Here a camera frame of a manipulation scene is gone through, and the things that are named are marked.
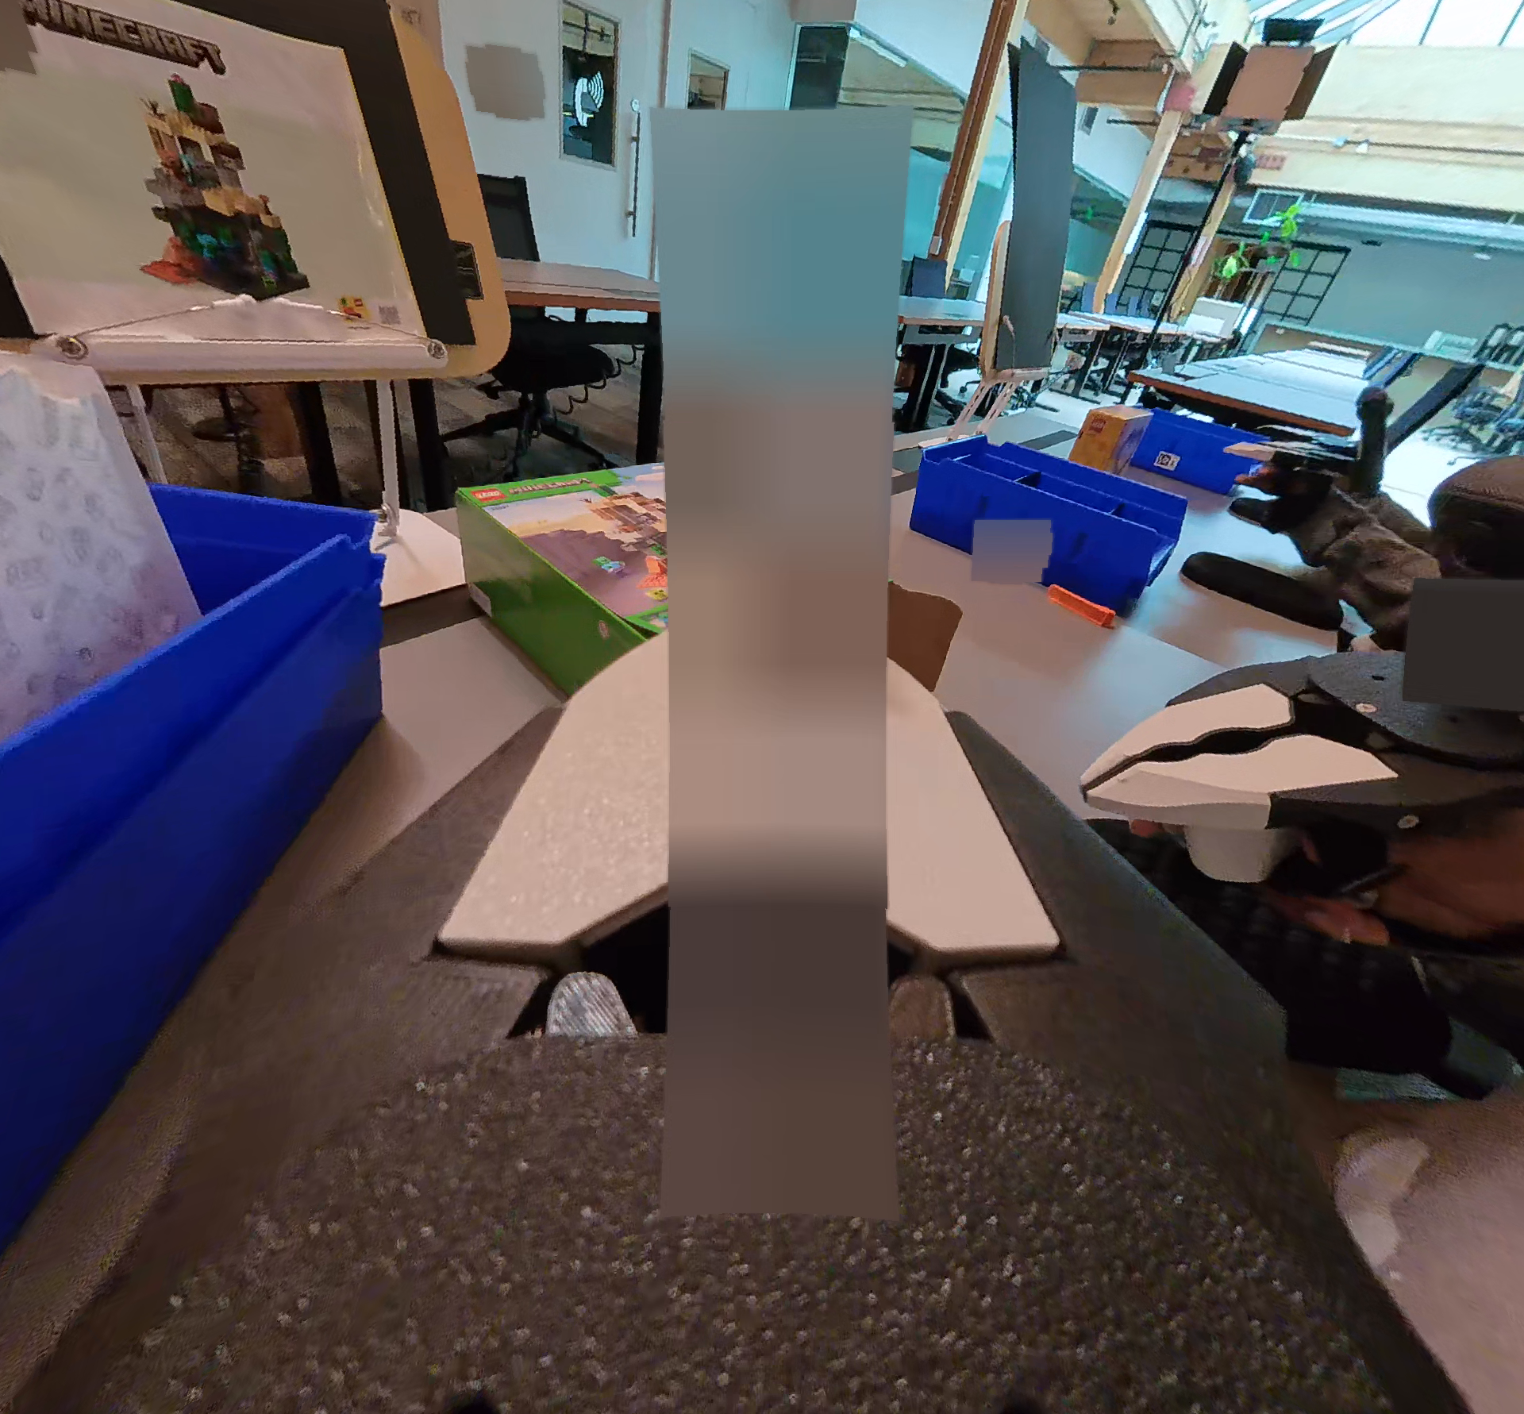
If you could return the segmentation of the black framed window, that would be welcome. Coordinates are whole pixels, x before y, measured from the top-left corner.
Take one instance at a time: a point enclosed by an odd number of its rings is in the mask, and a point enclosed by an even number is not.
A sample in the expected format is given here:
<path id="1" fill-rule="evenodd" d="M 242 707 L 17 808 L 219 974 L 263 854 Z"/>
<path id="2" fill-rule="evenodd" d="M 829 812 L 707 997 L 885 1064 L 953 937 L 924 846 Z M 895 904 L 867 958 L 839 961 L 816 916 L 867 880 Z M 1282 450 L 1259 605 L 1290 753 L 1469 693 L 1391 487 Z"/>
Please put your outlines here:
<path id="1" fill-rule="evenodd" d="M 1116 315 L 1154 321 L 1189 261 L 1196 224 L 1150 219 L 1142 228 L 1116 289 Z"/>

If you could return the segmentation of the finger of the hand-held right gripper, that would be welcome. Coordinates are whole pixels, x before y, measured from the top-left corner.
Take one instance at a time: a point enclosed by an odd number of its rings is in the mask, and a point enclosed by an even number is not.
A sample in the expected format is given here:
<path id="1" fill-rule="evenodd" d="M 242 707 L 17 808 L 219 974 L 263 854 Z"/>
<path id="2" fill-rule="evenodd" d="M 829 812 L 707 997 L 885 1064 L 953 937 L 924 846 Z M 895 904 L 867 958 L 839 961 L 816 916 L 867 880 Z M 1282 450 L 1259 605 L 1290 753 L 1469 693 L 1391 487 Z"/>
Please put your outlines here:
<path id="1" fill-rule="evenodd" d="M 1383 756 L 1321 737 L 1274 738 L 1246 753 L 1163 756 L 1085 779 L 1082 794 L 1110 815 L 1162 825 L 1266 831 L 1271 802 L 1290 792 L 1394 779 Z"/>
<path id="2" fill-rule="evenodd" d="M 1106 776 L 1140 761 L 1145 755 L 1183 745 L 1194 750 L 1222 733 L 1266 733 L 1294 727 L 1292 699 L 1269 686 L 1250 685 L 1204 698 L 1167 706 L 1139 722 L 1119 738 L 1080 777 L 1080 786 L 1098 786 Z"/>

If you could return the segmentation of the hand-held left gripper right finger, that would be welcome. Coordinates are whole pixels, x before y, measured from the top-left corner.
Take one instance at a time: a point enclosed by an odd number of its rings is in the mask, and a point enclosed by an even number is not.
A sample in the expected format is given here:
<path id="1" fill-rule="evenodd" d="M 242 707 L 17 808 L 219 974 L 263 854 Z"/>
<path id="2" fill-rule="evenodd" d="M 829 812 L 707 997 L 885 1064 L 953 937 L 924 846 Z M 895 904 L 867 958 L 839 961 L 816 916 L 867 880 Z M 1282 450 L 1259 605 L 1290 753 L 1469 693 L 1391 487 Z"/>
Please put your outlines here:
<path id="1" fill-rule="evenodd" d="M 945 976 L 1040 965 L 1061 937 L 934 693 L 888 663 L 890 1023 L 956 1032 Z"/>

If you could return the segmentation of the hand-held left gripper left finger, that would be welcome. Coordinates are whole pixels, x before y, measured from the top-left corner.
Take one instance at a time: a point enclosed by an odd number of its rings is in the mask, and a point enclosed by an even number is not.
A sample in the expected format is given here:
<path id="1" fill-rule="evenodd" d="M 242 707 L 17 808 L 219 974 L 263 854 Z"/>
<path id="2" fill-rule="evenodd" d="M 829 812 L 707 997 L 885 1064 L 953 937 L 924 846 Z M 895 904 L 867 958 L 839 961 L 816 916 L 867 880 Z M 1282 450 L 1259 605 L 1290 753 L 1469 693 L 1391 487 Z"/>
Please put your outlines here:
<path id="1" fill-rule="evenodd" d="M 668 1030 L 670 670 L 646 642 L 567 699 L 439 952 L 603 974 L 637 1027 Z"/>

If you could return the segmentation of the person's right hand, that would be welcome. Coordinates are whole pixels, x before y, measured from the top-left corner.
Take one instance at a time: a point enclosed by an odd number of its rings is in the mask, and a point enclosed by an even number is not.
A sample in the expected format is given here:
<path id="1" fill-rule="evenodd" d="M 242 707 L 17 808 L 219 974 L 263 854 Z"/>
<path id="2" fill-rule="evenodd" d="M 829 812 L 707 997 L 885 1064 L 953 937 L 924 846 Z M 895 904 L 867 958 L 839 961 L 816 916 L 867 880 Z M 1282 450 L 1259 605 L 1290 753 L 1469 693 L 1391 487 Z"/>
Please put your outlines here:
<path id="1" fill-rule="evenodd" d="M 1391 945 L 1396 927 L 1486 942 L 1523 926 L 1521 810 L 1495 812 L 1450 833 L 1401 833 L 1391 841 L 1390 864 L 1398 872 L 1370 908 L 1267 887 L 1259 898 L 1333 940 L 1375 947 Z"/>

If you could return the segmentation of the yellow cardboard box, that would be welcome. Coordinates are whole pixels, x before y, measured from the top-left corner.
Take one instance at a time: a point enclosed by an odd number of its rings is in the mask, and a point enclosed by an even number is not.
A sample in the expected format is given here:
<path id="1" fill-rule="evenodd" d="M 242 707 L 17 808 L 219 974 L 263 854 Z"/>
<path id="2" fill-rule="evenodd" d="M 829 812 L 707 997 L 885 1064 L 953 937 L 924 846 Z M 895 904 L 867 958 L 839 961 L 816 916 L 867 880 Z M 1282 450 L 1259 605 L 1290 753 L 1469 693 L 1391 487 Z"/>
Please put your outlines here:
<path id="1" fill-rule="evenodd" d="M 1127 471 L 1152 419 L 1152 409 L 1134 404 L 1093 409 L 1075 437 L 1069 460 L 1092 471 Z"/>

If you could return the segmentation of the green hanging plant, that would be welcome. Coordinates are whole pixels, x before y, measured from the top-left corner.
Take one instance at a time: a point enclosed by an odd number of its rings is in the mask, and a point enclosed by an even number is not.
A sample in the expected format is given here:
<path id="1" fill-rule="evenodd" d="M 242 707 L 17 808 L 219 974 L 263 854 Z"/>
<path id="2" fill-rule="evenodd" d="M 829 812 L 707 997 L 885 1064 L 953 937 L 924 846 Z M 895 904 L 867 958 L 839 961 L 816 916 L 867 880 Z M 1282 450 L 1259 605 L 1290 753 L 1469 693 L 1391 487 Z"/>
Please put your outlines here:
<path id="1" fill-rule="evenodd" d="M 1302 266 L 1298 240 L 1305 196 L 1300 191 L 1261 189 L 1243 215 L 1241 233 L 1214 261 L 1214 277 L 1230 284 L 1250 272 Z"/>

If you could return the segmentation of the large blue plastic bin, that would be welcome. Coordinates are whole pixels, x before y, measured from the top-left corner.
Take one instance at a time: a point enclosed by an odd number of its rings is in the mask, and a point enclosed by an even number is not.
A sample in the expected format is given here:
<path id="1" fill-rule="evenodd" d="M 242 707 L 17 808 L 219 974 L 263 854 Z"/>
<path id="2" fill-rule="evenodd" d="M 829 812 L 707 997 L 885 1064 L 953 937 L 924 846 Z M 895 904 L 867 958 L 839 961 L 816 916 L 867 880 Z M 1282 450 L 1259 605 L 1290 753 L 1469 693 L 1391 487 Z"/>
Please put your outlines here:
<path id="1" fill-rule="evenodd" d="M 149 491 L 201 623 L 4 745 L 4 1247 L 383 714 L 369 513 Z"/>

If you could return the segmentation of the blue plastic object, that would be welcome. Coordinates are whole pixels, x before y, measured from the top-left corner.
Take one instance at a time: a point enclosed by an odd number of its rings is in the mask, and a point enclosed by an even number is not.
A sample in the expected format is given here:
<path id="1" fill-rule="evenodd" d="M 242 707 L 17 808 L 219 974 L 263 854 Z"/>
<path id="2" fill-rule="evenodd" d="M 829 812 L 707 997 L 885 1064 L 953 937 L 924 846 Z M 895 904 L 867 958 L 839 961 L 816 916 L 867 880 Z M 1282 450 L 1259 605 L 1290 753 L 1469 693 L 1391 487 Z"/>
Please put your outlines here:
<path id="1" fill-rule="evenodd" d="M 1059 587 L 1121 616 L 1160 577 L 1188 500 L 984 437 L 924 452 L 911 527 L 968 553 L 974 577 Z"/>

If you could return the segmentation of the large printed paper bag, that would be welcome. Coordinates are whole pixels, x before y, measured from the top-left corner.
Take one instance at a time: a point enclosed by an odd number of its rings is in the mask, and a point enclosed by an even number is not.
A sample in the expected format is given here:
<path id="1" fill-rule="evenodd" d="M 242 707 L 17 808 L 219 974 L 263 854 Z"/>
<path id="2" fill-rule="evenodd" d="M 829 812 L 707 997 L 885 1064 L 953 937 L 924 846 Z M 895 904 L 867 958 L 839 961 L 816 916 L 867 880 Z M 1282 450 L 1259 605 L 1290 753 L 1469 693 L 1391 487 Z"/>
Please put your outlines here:
<path id="1" fill-rule="evenodd" d="M 2 738 L 201 623 L 102 380 L 2 359 Z"/>

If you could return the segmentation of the narrow wall frame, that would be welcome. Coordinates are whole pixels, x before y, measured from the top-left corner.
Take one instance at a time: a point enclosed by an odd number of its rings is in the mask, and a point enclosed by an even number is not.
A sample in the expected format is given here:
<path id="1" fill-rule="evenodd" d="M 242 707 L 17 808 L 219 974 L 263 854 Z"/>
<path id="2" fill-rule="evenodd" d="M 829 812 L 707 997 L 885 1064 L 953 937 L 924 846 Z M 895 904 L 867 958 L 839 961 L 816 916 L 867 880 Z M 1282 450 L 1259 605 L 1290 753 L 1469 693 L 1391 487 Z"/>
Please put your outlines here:
<path id="1" fill-rule="evenodd" d="M 561 0 L 562 157 L 616 166 L 621 26 L 577 0 Z"/>

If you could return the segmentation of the green toy set box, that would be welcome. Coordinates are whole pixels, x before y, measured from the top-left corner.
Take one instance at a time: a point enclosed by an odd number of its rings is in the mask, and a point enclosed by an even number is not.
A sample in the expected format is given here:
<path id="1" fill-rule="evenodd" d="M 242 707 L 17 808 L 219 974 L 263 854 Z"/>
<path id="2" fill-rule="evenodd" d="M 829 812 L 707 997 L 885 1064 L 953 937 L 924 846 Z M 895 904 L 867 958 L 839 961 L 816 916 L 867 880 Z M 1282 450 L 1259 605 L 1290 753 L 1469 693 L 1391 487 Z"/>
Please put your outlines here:
<path id="1" fill-rule="evenodd" d="M 722 517 L 756 525 L 779 523 L 794 476 L 769 481 L 763 468 L 712 469 L 716 478 L 693 483 L 680 476 L 680 497 L 699 499 L 704 523 Z M 457 496 L 468 590 L 494 624 L 562 693 L 584 688 L 619 655 L 667 634 L 672 614 L 668 474 L 662 463 L 606 468 L 579 474 L 532 478 L 462 489 Z M 740 686 L 742 668 L 753 681 L 779 685 L 786 675 L 829 676 L 841 655 L 820 652 L 823 632 L 812 616 L 825 590 L 792 566 L 764 567 L 753 582 L 727 590 L 727 650 L 720 639 L 719 567 L 701 566 L 706 598 L 699 611 L 704 647 L 727 680 Z M 797 592 L 808 590 L 805 629 L 786 624 L 784 611 Z M 847 626 L 846 611 L 829 611 L 826 631 Z M 885 652 L 927 691 L 935 691 L 963 610 L 952 600 L 913 592 L 890 580 Z"/>

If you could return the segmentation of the black standing panel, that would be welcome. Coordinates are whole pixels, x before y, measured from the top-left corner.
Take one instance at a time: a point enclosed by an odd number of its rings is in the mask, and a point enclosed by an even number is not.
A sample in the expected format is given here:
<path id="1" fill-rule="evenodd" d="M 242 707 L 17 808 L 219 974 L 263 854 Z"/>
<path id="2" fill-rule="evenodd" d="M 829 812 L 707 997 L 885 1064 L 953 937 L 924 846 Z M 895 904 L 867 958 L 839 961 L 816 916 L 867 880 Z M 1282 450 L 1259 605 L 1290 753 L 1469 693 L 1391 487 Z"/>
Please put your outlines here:
<path id="1" fill-rule="evenodd" d="M 1074 201 L 1077 92 L 1031 46 L 1010 46 L 1015 194 L 986 290 L 979 373 L 950 435 L 987 434 L 1051 370 Z"/>

